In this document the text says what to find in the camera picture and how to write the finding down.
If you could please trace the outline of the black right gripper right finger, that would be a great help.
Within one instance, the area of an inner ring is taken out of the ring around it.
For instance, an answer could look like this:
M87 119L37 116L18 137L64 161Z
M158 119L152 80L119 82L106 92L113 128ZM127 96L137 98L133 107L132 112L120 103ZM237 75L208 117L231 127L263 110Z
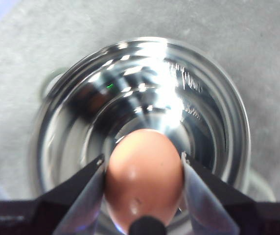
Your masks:
M280 203L257 202L181 153L195 235L280 235Z

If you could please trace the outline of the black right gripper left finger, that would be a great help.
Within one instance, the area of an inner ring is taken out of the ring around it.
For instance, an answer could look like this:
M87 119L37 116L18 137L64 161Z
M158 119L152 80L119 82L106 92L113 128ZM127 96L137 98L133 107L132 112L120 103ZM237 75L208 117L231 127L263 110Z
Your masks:
M104 155L32 200L0 201L0 235L92 235L104 191Z

